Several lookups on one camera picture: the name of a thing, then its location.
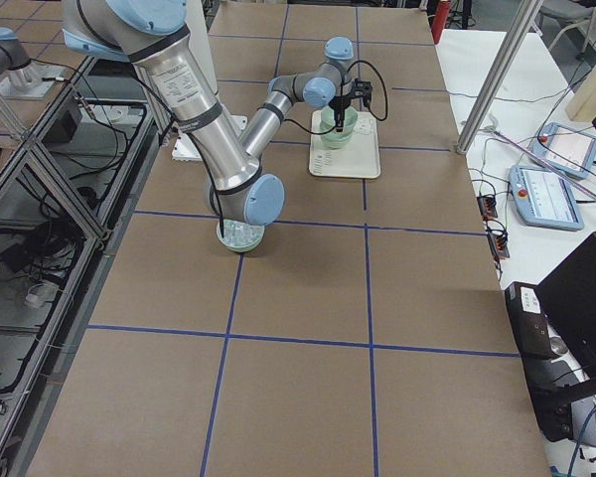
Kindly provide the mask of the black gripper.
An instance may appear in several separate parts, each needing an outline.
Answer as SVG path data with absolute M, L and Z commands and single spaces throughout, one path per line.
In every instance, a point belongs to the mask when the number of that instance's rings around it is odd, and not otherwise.
M 343 131 L 345 127 L 345 110 L 351 105 L 352 93 L 337 95 L 330 101 L 330 108 L 334 110 L 335 130 Z

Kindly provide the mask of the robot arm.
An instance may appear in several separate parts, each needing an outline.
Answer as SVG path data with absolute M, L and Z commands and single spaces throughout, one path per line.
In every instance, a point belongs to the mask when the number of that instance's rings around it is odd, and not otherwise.
M 65 44 L 143 69 L 206 164 L 210 208 L 223 219 L 267 226 L 279 217 L 285 191 L 278 177 L 264 173 L 261 154 L 295 103 L 337 105 L 349 92 L 352 42 L 334 37 L 314 71 L 275 78 L 238 132 L 190 49 L 186 16 L 183 1 L 66 1 Z

